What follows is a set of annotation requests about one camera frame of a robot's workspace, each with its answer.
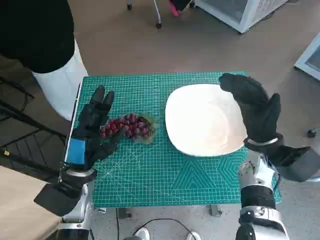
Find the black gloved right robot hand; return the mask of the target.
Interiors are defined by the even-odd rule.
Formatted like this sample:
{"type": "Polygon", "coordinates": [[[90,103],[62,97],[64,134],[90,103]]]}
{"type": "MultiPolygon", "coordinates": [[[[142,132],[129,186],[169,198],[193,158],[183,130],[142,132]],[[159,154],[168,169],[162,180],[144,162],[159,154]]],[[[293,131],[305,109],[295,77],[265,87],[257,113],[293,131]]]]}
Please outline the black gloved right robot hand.
{"type": "Polygon", "coordinates": [[[269,97],[262,84],[252,77],[224,73],[220,88],[232,94],[240,107],[247,137],[258,143],[276,138],[277,122],[281,113],[278,93],[269,97]]]}

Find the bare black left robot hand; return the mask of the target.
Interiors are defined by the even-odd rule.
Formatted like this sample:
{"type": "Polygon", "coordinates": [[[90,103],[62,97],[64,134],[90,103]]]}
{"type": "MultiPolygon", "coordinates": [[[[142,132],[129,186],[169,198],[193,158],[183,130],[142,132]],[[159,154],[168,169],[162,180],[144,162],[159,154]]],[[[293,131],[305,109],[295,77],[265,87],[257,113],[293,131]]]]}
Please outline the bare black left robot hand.
{"type": "Polygon", "coordinates": [[[74,169],[91,169],[97,161],[104,160],[117,150],[119,137],[113,135],[107,142],[101,136],[107,123],[115,93],[105,93],[100,85],[85,104],[78,117],[78,124],[70,134],[64,162],[74,169]]]}

